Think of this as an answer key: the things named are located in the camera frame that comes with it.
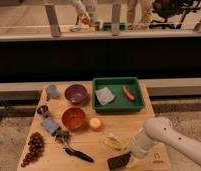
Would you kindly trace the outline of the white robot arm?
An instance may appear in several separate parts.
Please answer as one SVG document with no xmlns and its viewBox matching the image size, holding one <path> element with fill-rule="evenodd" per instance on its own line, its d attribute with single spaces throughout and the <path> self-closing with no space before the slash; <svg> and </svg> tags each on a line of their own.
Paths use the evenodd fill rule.
<svg viewBox="0 0 201 171">
<path fill-rule="evenodd" d="M 147 119 L 138 133 L 131 137 L 129 149 L 139 159 L 144 158 L 157 143 L 164 143 L 201 166 L 201 142 L 177 132 L 166 117 Z"/>
</svg>

